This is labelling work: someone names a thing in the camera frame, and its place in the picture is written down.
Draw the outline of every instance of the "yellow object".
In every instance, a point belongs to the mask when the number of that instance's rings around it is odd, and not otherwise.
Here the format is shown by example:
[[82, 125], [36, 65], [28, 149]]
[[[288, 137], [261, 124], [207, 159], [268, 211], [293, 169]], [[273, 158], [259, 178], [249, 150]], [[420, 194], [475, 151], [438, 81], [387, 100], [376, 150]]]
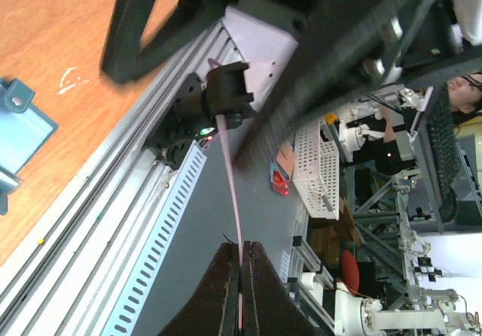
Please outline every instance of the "yellow object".
[[325, 121], [328, 125], [334, 124], [334, 122], [338, 119], [338, 116], [336, 114], [330, 113], [325, 115]]

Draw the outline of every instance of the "black hair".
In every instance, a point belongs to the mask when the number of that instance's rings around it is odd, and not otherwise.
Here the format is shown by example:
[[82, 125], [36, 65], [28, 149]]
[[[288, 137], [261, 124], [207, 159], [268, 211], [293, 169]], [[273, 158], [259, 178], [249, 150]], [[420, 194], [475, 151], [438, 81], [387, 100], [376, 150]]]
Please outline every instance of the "black hair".
[[[482, 72], [475, 72], [475, 74], [482, 75]], [[471, 86], [476, 87], [480, 92], [482, 92], [482, 82], [479, 82], [479, 81], [475, 80], [470, 75], [464, 75], [462, 77], [465, 80], [467, 80], [470, 83]], [[458, 111], [458, 112], [454, 112], [452, 114], [453, 124], [456, 127], [459, 127], [460, 125], [462, 125], [462, 124], [466, 123], [467, 121], [470, 121], [474, 118], [482, 116], [482, 94], [480, 95], [479, 100], [474, 102], [472, 105], [475, 107], [473, 112], [470, 112], [470, 113], [466, 114], [466, 113], [463, 113], [461, 111]]]

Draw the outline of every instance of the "white scratch mark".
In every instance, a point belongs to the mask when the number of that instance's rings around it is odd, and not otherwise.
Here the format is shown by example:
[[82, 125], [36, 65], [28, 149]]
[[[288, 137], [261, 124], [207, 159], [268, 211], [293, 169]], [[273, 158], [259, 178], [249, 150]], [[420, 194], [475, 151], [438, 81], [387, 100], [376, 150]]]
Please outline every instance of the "white scratch mark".
[[78, 84], [72, 84], [72, 85], [69, 85], [67, 87], [63, 87], [62, 89], [59, 90], [59, 92], [57, 93], [57, 95], [63, 95], [64, 93], [66, 93], [68, 90], [72, 89], [73, 87], [76, 87]]
[[76, 70], [77, 67], [69, 67], [63, 74], [62, 78], [60, 79], [59, 89], [62, 89], [63, 82], [66, 79], [67, 75], [70, 74], [72, 71]]

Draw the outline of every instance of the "wooden table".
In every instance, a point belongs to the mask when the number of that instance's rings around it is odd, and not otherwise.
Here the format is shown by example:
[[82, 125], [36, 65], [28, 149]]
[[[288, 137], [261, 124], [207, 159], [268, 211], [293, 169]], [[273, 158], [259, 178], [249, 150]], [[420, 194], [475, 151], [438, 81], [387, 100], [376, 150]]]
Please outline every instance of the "wooden table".
[[[8, 214], [0, 217], [2, 265], [152, 76], [123, 93], [99, 78], [99, 59], [114, 0], [0, 3], [0, 77], [25, 82], [36, 91], [35, 105], [59, 124], [57, 132], [21, 170], [22, 187], [9, 197]], [[146, 34], [176, 3], [157, 0]]]

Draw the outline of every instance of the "perforated basket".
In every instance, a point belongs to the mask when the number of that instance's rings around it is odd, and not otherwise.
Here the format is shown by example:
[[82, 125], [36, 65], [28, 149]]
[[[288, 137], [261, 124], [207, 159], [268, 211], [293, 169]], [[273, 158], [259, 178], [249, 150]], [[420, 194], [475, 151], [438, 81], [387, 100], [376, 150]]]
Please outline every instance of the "perforated basket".
[[[320, 130], [328, 141], [320, 136]], [[294, 152], [293, 183], [308, 213], [313, 218], [338, 219], [340, 161], [324, 119], [298, 131]]]

